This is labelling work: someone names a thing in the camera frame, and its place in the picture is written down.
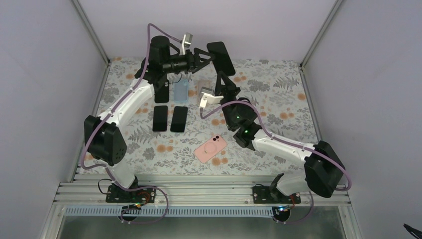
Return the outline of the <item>pink phone case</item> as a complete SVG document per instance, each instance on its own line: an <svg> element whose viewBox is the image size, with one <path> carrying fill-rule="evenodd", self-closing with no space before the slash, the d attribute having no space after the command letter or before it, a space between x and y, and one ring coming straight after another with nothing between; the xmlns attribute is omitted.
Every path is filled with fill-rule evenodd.
<svg viewBox="0 0 422 239"><path fill-rule="evenodd" d="M227 142L221 135L214 135L208 141L194 150L194 156L201 162L206 163L213 159L219 152L227 147Z"/></svg>

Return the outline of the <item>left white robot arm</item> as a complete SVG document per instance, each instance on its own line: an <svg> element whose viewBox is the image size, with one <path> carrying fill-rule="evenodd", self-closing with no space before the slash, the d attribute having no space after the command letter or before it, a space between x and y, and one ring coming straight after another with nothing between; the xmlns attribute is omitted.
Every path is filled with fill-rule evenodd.
<svg viewBox="0 0 422 239"><path fill-rule="evenodd" d="M213 53L195 48L193 51L181 49L170 43L166 36L153 37L148 46L145 60L135 74L129 88L107 110L98 116L89 115L84 121L85 146L80 159L84 164L86 153L90 153L104 167L112 182L119 187L118 194L127 202L138 196L134 185L136 176L129 172L123 158L127 146L120 131L133 117L142 104L153 98L165 86L169 73L195 73L215 59Z"/></svg>

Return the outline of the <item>black smartphone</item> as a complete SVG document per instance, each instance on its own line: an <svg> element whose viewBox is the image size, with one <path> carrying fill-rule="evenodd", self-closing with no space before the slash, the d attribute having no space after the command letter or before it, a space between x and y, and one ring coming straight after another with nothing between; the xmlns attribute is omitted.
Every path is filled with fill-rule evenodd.
<svg viewBox="0 0 422 239"><path fill-rule="evenodd" d="M186 127L187 115L187 107L175 106L170 126L170 132L183 133Z"/></svg>
<svg viewBox="0 0 422 239"><path fill-rule="evenodd" d="M236 74L227 48L222 41L208 43L207 50L215 56L212 63L217 73L222 71L227 76L234 76Z"/></svg>
<svg viewBox="0 0 422 239"><path fill-rule="evenodd" d="M153 111L153 132L165 132L167 130L168 123L168 107L155 106Z"/></svg>

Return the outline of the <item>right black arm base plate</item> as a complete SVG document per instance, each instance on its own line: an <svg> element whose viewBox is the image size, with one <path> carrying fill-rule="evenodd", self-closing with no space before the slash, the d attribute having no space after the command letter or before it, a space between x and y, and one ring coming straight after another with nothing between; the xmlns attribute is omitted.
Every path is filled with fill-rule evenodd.
<svg viewBox="0 0 422 239"><path fill-rule="evenodd" d="M299 194L283 195L277 189L262 184L252 187L252 198L254 204L300 204Z"/></svg>

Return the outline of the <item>light blue phone case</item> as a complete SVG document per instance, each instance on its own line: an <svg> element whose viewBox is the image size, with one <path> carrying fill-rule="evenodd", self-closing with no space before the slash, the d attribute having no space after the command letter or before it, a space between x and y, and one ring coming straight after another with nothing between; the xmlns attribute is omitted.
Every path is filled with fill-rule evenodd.
<svg viewBox="0 0 422 239"><path fill-rule="evenodd" d="M181 79L174 84L174 102L186 102L188 100L189 81Z"/></svg>

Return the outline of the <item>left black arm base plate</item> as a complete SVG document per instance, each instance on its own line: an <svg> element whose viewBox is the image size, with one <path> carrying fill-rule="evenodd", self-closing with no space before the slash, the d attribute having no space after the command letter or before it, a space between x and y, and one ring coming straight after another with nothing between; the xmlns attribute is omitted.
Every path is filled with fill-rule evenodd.
<svg viewBox="0 0 422 239"><path fill-rule="evenodd" d="M156 196L156 189L147 188L135 192L127 192L120 187L112 184L108 187L105 201L107 203L129 203L129 204L144 204L154 203Z"/></svg>

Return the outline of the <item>black phone case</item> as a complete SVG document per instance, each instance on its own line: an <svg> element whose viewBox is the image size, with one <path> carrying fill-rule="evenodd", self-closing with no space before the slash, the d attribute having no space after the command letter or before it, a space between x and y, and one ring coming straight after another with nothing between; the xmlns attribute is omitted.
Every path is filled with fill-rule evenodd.
<svg viewBox="0 0 422 239"><path fill-rule="evenodd" d="M154 96L154 102L157 104L163 104L169 102L169 82L166 81L163 87L161 87Z"/></svg>

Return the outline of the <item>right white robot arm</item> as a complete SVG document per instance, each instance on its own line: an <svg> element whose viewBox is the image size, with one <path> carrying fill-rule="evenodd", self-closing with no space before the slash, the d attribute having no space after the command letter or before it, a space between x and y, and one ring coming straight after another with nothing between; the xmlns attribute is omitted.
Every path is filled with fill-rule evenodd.
<svg viewBox="0 0 422 239"><path fill-rule="evenodd" d="M237 97L239 93L240 88L224 72L218 72L214 95L236 143L304 167L303 173L291 176L282 173L276 177L269 190L274 202L281 203L289 195L304 191L330 198L340 190L338 184L345 176L345 167L329 143L322 140L316 144L301 143L272 134L250 101Z"/></svg>

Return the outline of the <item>beige phone case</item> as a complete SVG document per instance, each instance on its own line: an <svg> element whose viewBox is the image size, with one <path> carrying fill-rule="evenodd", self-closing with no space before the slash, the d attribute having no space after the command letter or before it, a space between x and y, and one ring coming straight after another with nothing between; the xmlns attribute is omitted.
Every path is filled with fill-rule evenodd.
<svg viewBox="0 0 422 239"><path fill-rule="evenodd" d="M210 80L199 80L197 83L197 99L198 103L201 102L201 98L203 96L203 93L212 94L213 89L211 87L211 81Z"/></svg>

